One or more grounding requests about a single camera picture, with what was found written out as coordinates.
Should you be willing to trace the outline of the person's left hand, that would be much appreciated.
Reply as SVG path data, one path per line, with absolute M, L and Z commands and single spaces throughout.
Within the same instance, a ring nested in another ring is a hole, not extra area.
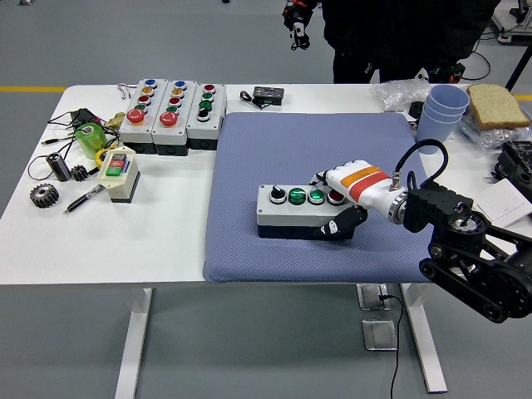
M 458 83 L 465 69 L 465 66 L 460 62 L 449 63 L 442 61 L 427 63 L 422 67 L 422 70 L 426 72 L 426 79 L 432 84 Z

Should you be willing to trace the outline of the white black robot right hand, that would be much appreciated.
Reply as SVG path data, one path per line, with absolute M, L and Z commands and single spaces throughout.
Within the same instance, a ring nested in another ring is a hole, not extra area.
M 340 239 L 352 234 L 367 219 L 369 209 L 377 210 L 385 219 L 401 224 L 401 212 L 406 205 L 407 190 L 400 186 L 398 177 L 390 177 L 380 168 L 365 160 L 354 160 L 336 168 L 318 172 L 311 185 L 323 183 L 337 192 L 352 205 L 315 229 L 316 238 Z

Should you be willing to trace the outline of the person's right hand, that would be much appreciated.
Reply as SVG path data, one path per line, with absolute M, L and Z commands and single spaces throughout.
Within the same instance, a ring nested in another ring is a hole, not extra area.
M 306 27 L 313 15 L 313 8 L 309 1 L 287 1 L 282 16 L 283 25 L 290 31 L 293 42 L 291 50 L 307 50 L 310 46 Z

